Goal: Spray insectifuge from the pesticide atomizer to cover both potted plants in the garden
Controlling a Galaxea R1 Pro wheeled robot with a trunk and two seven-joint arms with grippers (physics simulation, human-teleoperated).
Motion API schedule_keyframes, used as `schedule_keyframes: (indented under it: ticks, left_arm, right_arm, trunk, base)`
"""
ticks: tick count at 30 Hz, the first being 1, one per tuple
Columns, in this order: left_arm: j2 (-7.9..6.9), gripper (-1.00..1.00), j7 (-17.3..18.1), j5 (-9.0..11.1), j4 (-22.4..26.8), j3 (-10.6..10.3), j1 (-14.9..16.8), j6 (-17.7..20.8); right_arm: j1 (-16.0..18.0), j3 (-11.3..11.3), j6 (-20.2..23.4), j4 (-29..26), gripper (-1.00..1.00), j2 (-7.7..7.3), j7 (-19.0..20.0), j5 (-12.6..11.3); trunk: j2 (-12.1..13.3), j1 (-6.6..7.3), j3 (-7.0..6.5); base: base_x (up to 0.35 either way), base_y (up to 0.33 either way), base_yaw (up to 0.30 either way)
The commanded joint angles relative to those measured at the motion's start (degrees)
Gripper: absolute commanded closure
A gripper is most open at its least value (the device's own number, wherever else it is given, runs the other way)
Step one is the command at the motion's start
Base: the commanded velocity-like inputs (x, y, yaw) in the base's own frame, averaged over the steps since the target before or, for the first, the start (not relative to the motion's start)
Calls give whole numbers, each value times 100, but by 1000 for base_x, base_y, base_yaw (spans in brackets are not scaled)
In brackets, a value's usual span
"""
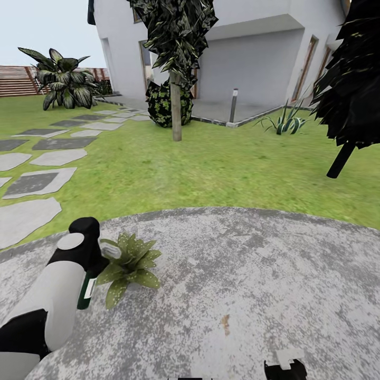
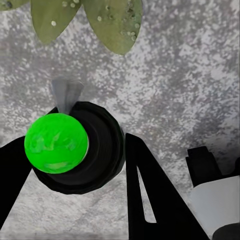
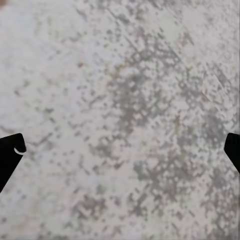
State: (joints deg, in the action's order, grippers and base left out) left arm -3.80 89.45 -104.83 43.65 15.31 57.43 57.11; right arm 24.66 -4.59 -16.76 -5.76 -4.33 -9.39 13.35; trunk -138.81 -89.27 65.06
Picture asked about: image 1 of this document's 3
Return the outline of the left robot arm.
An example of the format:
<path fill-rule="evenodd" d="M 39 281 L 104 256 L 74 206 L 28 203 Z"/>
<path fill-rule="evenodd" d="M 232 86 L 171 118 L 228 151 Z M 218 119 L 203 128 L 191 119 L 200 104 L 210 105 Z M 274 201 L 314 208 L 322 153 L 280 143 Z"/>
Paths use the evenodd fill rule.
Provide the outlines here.
<path fill-rule="evenodd" d="M 48 264 L 0 325 L 0 380 L 24 380 L 43 357 L 71 335 L 86 270 L 99 275 L 120 258 L 120 247 L 100 243 L 92 217 L 73 221 Z"/>

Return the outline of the insectifuge atomizer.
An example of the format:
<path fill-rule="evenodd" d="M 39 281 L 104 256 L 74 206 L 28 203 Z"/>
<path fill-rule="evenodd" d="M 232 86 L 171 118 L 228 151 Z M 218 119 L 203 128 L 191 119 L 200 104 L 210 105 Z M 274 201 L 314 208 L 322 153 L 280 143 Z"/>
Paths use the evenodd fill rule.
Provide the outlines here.
<path fill-rule="evenodd" d="M 84 310 L 88 308 L 90 297 L 92 296 L 96 281 L 97 276 L 94 275 L 93 272 L 91 272 L 91 270 L 86 270 L 81 286 L 81 292 L 78 300 L 77 309 Z"/>

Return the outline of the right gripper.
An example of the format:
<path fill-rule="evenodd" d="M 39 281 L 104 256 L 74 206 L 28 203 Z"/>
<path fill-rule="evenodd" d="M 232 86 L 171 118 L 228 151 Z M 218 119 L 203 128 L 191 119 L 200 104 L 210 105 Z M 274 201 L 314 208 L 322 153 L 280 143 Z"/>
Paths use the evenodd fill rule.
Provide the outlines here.
<path fill-rule="evenodd" d="M 268 366 L 264 362 L 264 373 L 268 380 L 306 380 L 306 373 L 303 365 L 299 362 L 290 364 L 291 370 L 282 370 L 279 365 Z"/>

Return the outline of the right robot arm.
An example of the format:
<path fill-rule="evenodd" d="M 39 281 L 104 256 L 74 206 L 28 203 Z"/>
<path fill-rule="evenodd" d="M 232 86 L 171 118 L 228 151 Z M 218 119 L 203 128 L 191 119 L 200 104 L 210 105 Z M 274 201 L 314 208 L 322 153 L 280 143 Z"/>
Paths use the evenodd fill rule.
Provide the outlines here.
<path fill-rule="evenodd" d="M 265 376 L 268 380 L 306 380 L 305 369 L 299 361 L 304 356 L 301 348 L 279 350 L 279 365 L 268 366 L 266 361 L 264 362 Z"/>

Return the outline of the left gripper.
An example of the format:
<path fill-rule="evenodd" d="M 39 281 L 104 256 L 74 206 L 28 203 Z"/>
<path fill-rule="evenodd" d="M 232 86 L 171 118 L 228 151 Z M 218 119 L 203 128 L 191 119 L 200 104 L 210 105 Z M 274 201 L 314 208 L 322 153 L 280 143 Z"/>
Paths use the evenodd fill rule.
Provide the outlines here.
<path fill-rule="evenodd" d="M 86 269 L 91 270 L 94 275 L 99 275 L 104 269 L 109 265 L 110 260 L 101 255 L 100 248 L 92 255 L 89 256 L 89 263 L 87 264 Z"/>

